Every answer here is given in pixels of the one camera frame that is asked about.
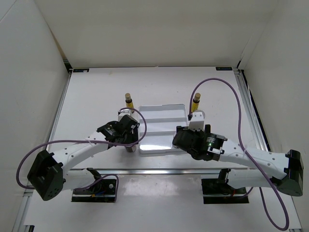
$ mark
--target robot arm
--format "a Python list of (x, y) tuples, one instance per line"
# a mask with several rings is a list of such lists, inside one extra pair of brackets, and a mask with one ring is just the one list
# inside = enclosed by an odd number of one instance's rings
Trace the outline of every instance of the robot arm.
[(74, 171), (71, 168), (117, 144), (136, 142), (140, 124), (130, 114), (129, 110), (123, 111), (118, 116), (118, 121), (109, 122), (98, 128), (86, 138), (89, 143), (74, 144), (53, 153), (46, 150), (39, 152), (27, 178), (42, 199), (50, 200), (62, 190), (82, 188), (100, 178), (99, 173), (91, 168), (82, 171)]
[[(202, 112), (193, 113), (188, 127), (177, 127), (173, 145), (186, 151), (196, 160), (233, 162), (256, 169), (237, 143), (211, 133), (210, 125), (204, 128)], [(303, 163), (298, 151), (290, 150), (284, 154), (250, 147), (246, 150), (266, 172), (278, 191), (291, 196), (302, 196)], [(229, 185), (234, 189), (269, 187), (269, 183), (259, 170), (222, 169), (218, 183)]]

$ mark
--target metal frame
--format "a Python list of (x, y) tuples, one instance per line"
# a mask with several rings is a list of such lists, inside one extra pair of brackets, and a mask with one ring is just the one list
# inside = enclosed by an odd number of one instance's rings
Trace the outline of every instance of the metal frame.
[[(253, 108), (252, 102), (251, 102), (251, 97), (250, 97), (250, 90), (247, 88), (245, 84), (244, 77), (242, 75), (242, 72), (233, 67), (233, 71), (235, 74), (235, 78), (239, 87), (241, 99), (243, 101), (245, 111), (248, 116), (249, 124), (253, 133), (253, 137), (256, 143), (256, 147), (268, 151), (260, 124), (258, 122), (257, 116), (255, 109)], [(54, 124), (49, 136), (48, 141), (51, 141), (54, 138), (54, 134), (56, 131), (56, 127), (58, 124), (58, 119), (61, 113), (61, 109), (63, 106), (63, 102), (67, 93), (67, 89), (70, 83), (70, 78), (71, 78), (71, 73), (69, 73), (68, 81), (65, 85), (64, 91), (61, 96), (61, 100), (59, 103), (59, 107), (56, 113), (56, 117), (54, 120)], [(127, 170), (127, 169), (97, 169), (97, 171), (101, 174), (198, 174), (198, 175), (209, 175), (209, 174), (218, 174), (221, 169), (136, 169), (136, 170)], [(13, 228), (13, 232), (32, 232), (33, 231), (33, 226), (24, 226), (23, 221), (26, 216), (27, 210), (28, 210), (28, 205), (30, 202), (30, 198), (33, 194), (33, 190), (26, 190), (24, 193), (24, 198), (21, 204), (21, 207), (19, 209), (15, 225)], [(290, 232), (302, 232), (302, 229), (290, 229)]]

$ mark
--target white wall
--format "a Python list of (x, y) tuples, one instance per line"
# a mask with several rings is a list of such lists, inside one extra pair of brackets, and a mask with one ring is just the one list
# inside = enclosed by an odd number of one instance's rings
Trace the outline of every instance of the white wall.
[[(17, 166), (25, 153), (46, 141), (68, 76), (33, 0), (13, 3), (0, 1), (0, 228), (4, 232), (12, 231), (24, 192), (15, 181)], [(29, 163), (25, 169), (24, 180)]]
[(36, 2), (76, 68), (236, 66), (250, 57), (277, 0)]
[(304, 196), (294, 198), (294, 203), (305, 231), (309, 231), (308, 9), (308, 0), (280, 1), (245, 68), (271, 149), (302, 153)]

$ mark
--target gold bottle cap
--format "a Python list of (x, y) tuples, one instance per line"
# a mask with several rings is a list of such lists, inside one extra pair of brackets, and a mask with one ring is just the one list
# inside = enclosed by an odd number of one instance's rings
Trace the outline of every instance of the gold bottle cap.
[(201, 94), (200, 93), (196, 93), (195, 96), (194, 96), (194, 99), (195, 100), (199, 100), (201, 97)]
[(131, 100), (131, 95), (129, 93), (125, 94), (126, 100)]

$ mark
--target plastic tray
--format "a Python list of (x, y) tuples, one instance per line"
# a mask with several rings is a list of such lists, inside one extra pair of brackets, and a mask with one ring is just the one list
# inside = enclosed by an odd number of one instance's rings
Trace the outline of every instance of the plastic tray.
[[(185, 106), (177, 105), (150, 105), (140, 106), (139, 111), (143, 114), (147, 123), (147, 133), (140, 142), (142, 154), (165, 153), (181, 151), (172, 144), (177, 126), (187, 126)], [(141, 117), (140, 136), (144, 134), (145, 125)]]

